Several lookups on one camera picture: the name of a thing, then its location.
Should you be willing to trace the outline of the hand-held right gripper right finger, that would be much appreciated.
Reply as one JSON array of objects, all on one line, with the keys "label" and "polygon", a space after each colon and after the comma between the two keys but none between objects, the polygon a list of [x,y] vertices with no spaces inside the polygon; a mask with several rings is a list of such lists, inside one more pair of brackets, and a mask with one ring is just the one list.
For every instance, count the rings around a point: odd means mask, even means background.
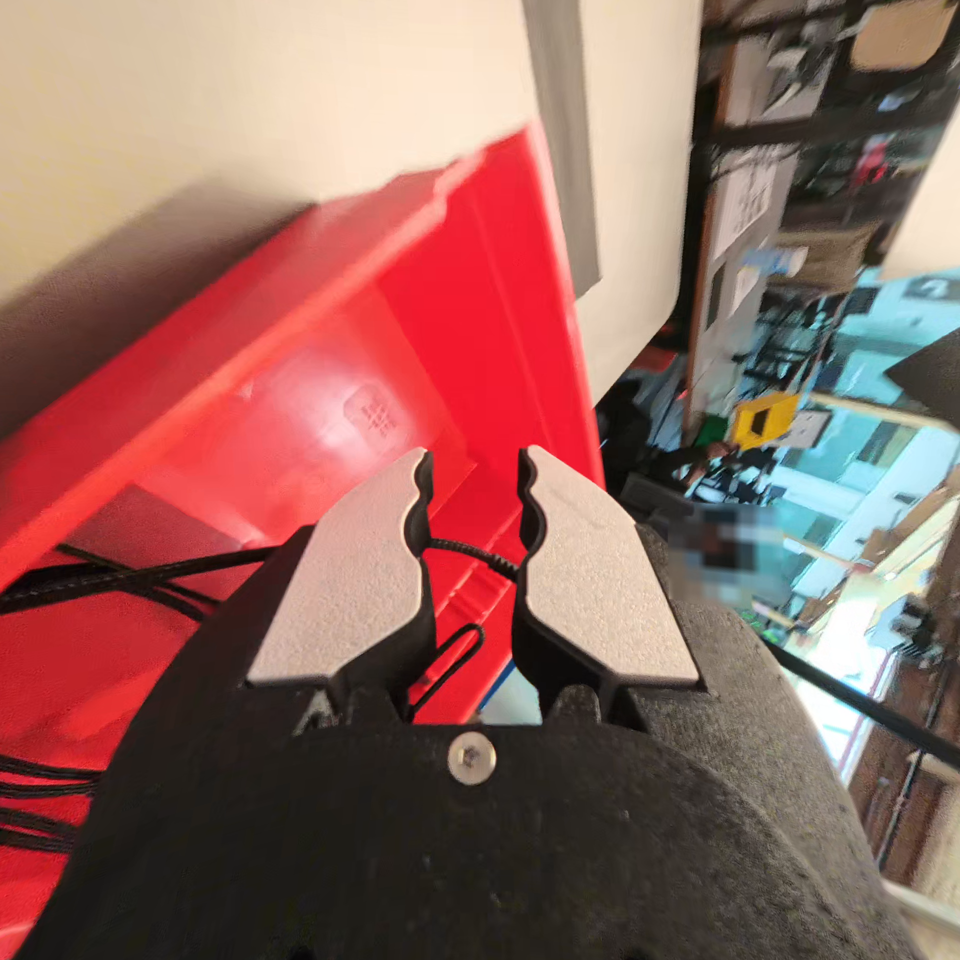
[{"label": "hand-held right gripper right finger", "polygon": [[518,453],[520,539],[511,657],[541,709],[586,687],[697,690],[701,674],[640,537],[601,486],[541,446]]}]

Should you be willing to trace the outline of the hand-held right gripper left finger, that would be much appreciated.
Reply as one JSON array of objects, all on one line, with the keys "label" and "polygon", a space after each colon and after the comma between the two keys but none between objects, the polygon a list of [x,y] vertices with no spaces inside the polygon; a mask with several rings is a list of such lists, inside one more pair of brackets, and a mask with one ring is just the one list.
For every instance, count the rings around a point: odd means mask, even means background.
[{"label": "hand-held right gripper left finger", "polygon": [[433,455],[415,447],[317,521],[246,674],[253,687],[319,686],[342,710],[355,690],[398,710],[437,649],[424,553]]}]

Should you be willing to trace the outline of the red plastic bin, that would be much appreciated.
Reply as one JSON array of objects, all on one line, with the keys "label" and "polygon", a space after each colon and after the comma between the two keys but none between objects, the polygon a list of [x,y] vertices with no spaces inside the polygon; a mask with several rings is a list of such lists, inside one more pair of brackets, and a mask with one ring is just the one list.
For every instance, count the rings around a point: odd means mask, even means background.
[{"label": "red plastic bin", "polygon": [[[571,762],[455,746],[509,657],[518,453],[602,480],[546,145],[314,208],[2,442],[2,957],[546,956]],[[248,671],[321,516],[433,455],[437,649],[397,709]],[[61,545],[128,486],[259,545]]]}]

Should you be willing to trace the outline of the yellow shape sorter box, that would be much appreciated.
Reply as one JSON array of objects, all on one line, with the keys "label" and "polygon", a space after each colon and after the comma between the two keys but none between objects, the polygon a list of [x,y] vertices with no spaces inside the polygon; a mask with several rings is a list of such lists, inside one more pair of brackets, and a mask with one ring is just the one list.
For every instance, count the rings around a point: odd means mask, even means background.
[{"label": "yellow shape sorter box", "polygon": [[742,451],[773,444],[790,430],[799,403],[797,393],[784,391],[739,402],[730,421],[728,441]]}]

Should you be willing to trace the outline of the black storage shelf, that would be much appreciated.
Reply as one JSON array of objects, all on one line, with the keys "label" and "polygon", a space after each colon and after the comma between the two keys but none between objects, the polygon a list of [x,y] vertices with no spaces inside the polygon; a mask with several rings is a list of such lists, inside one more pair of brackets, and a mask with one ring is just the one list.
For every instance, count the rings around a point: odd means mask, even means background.
[{"label": "black storage shelf", "polygon": [[694,440],[710,406],[742,380],[766,279],[737,300],[750,248],[774,243],[791,216],[792,183],[807,162],[846,157],[837,186],[799,208],[819,230],[893,223],[905,187],[855,185],[874,140],[917,141],[931,154],[958,102],[958,2],[711,2],[704,24],[678,294],[661,333],[685,354],[682,438]]}]

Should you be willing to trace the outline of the black metal post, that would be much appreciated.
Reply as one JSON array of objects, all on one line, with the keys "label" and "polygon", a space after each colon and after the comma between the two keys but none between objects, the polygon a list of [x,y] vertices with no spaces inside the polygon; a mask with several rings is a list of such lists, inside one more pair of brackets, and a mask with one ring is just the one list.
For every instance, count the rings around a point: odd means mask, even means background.
[{"label": "black metal post", "polygon": [[853,689],[767,639],[762,638],[761,642],[780,667],[789,673],[882,726],[890,734],[911,744],[920,753],[942,762],[956,772],[959,771],[959,747],[954,743],[925,726],[919,726],[883,702]]}]

